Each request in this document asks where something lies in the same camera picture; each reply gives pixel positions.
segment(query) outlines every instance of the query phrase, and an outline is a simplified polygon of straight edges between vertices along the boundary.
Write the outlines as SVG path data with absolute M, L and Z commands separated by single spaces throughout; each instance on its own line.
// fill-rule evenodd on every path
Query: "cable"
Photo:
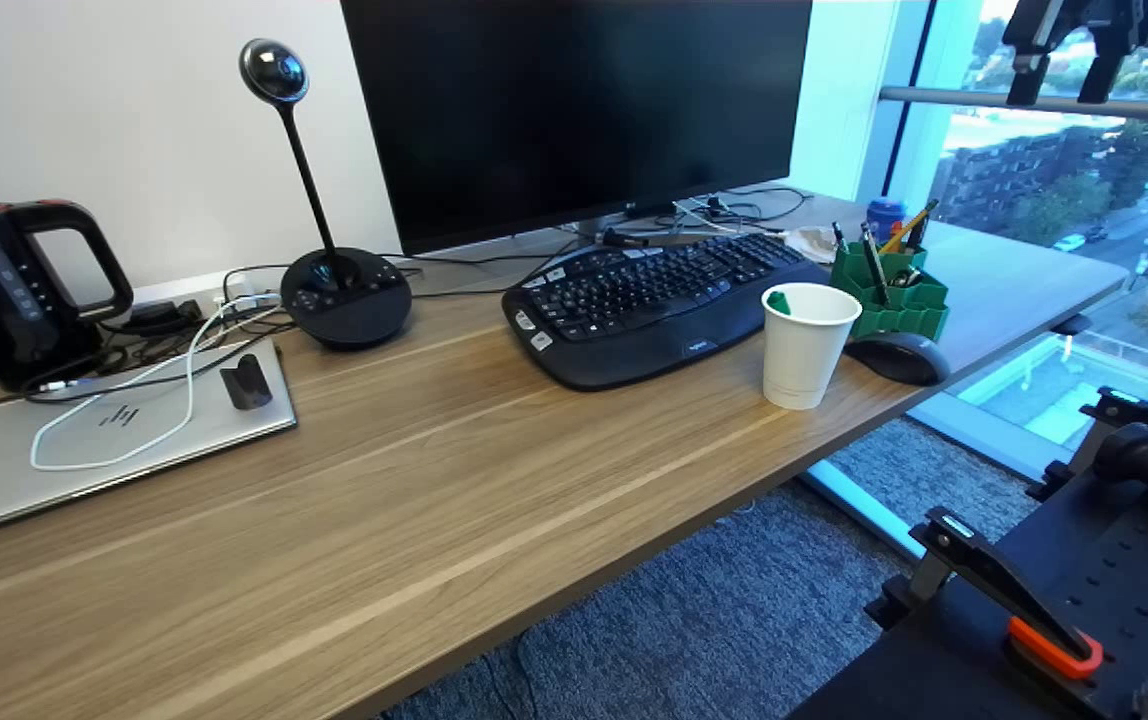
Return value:
M 508 290 L 508 288 L 417 290 L 412 301 L 499 294 L 499 290 Z
M 565 261 L 565 256 L 573 256 L 573 250 L 581 250 L 581 248 L 596 248 L 596 244 L 582 240 L 582 234 L 573 234 L 573 240 L 565 240 L 560 248 L 545 250 L 541 263 L 534 263 L 529 277 L 545 270 L 549 263 L 556 263 L 556 261 Z
M 224 270 L 221 277 L 221 305 L 229 305 L 232 294 L 229 294 L 229 279 L 236 279 L 236 277 L 248 277 L 248 270 L 284 270 L 289 263 L 244 263 L 244 268 L 232 268 L 232 270 Z
M 186 421 L 194 416 L 194 350 L 198 350 L 198 338 L 208 334 L 208 326 L 211 326 L 229 309 L 232 309 L 232 305 L 221 305 L 221 309 L 202 319 L 202 326 L 186 338 L 186 350 L 184 350 L 184 412 L 180 412 L 180 421 L 174 421 L 170 428 L 165 428 L 158 435 L 152 435 L 152 440 L 145 440 L 145 444 L 135 444 L 135 447 L 120 450 L 120 454 L 106 454 L 106 458 L 42 464 L 42 458 L 38 458 L 42 435 L 49 435 L 53 428 L 61 428 L 65 421 L 73 421 L 74 412 L 85 412 L 85 408 L 90 408 L 90 402 L 101 401 L 101 395 L 89 395 L 89 401 L 79 401 L 74 408 L 66 408 L 66 412 L 61 412 L 56 421 L 49 421 L 49 425 L 30 435 L 30 444 L 27 444 L 27 464 L 38 466 L 38 473 L 112 466 L 112 464 L 123 464 L 123 458 L 133 458 L 133 454 L 140 454 L 140 450 L 148 450 L 148 447 L 170 440 L 174 433 L 184 433 Z M 140 375 L 123 378 L 120 389 L 135 389 L 140 378 L 156 375 L 156 373 L 167 368 L 167 362 L 174 362 L 174 357 L 165 360 L 165 362 L 156 362 L 156 368 L 145 368 Z
M 264 322 L 268 317 L 276 317 L 276 309 L 236 319 L 232 326 L 224 326 L 221 338 L 229 338 L 232 333 L 244 333 L 248 322 Z M 291 322 L 276 322 L 276 326 L 250 333 L 248 338 L 232 343 L 229 350 L 202 360 L 202 362 L 194 368 L 194 375 L 221 368 L 224 360 L 248 350 L 250 343 L 260 343 L 260 338 L 268 338 L 268 334 L 276 334 L 276 333 L 284 333 L 284 326 L 291 326 Z M 184 375 L 152 375 L 152 378 L 140 378 L 140 383 L 112 383 L 112 389 L 89 389 L 89 393 L 66 393 L 66 395 L 22 395 L 22 401 L 27 401 L 27 402 L 74 402 L 74 401 L 89 401 L 89 395 L 116 395 L 116 393 L 135 393 L 135 389 L 156 389 L 156 383 L 174 383 L 174 378 L 184 378 Z
M 608 244 L 656 244 L 656 240 L 684 240 L 684 230 L 714 230 L 714 225 L 703 212 L 691 212 L 676 204 L 676 214 L 638 214 L 638 221 L 616 221 L 603 228 Z
M 417 256 L 417 268 L 420 263 L 525 263 L 525 261 L 545 261 L 549 250 L 508 250 L 508 256 Z
M 800 191 L 800 186 L 735 186 L 735 191 L 723 191 L 723 197 L 774 197 L 774 191 L 793 191 L 796 204 L 778 206 L 778 212 L 762 212 L 762 204 L 751 204 L 751 199 L 721 199 L 721 197 L 709 197 L 703 206 L 696 206 L 696 214 L 703 214 L 712 228 L 762 228 L 772 221 L 782 221 L 793 212 L 800 212 L 810 191 Z

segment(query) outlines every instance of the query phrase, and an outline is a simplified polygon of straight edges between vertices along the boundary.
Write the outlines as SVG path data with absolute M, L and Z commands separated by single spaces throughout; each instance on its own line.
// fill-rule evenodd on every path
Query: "ergonomic keyboard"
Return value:
M 616 389 L 739 343 L 762 322 L 762 288 L 782 279 L 826 277 L 762 230 L 667 248 L 596 244 L 545 263 L 499 309 L 551 378 Z

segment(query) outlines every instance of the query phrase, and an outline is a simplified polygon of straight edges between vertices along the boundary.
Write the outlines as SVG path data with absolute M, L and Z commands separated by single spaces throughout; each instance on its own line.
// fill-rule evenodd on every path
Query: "wooden desk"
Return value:
M 1120 282 L 947 228 L 931 270 L 959 368 Z M 844 360 L 778 412 L 761 338 L 567 393 L 493 294 L 358 357 L 280 343 L 297 433 L 0 526 L 0 714 L 375 713 L 921 395 Z

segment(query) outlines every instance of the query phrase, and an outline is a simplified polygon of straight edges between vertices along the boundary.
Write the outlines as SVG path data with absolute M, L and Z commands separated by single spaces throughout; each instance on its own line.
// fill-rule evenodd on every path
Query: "white wall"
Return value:
M 793 182 L 859 199 L 898 0 L 810 0 Z
M 306 63 L 335 240 L 393 248 L 335 0 L 0 0 L 0 199 L 85 204 L 133 282 L 314 248 L 280 118 L 236 70 L 250 35 Z

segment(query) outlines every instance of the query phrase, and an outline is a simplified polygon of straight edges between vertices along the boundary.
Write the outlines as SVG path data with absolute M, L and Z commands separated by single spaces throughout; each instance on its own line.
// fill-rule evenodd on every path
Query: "paper cup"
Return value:
M 762 294 L 762 395 L 815 408 L 837 375 L 859 301 L 831 282 L 772 282 Z

